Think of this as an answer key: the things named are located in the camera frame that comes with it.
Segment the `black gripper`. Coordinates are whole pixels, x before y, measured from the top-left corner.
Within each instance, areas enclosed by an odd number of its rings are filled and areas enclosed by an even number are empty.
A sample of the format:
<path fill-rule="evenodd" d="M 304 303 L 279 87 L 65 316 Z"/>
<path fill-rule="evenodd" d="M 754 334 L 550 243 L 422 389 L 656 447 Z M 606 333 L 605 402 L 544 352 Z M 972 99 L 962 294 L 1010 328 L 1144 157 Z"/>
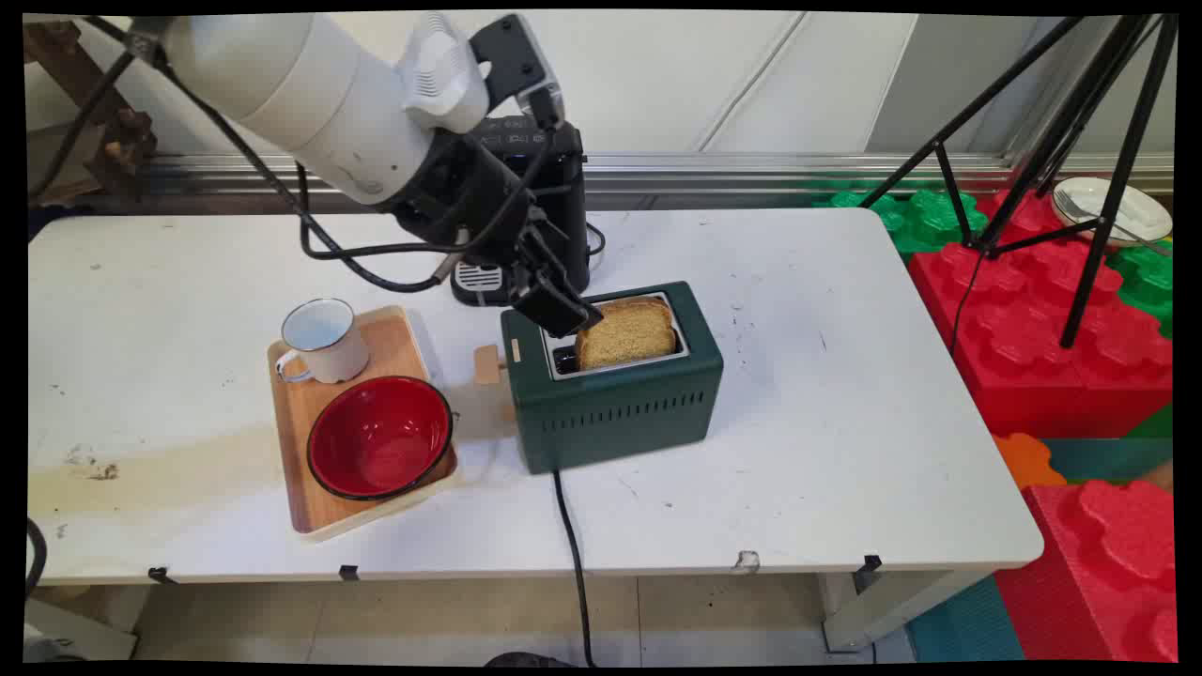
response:
<path fill-rule="evenodd" d="M 417 242 L 393 253 L 459 247 L 474 265 L 514 263 L 511 306 L 555 338 L 591 330 L 603 315 L 572 284 L 563 263 L 565 232 L 530 189 L 471 134 L 438 131 L 417 173 L 393 197 L 393 217 Z"/>

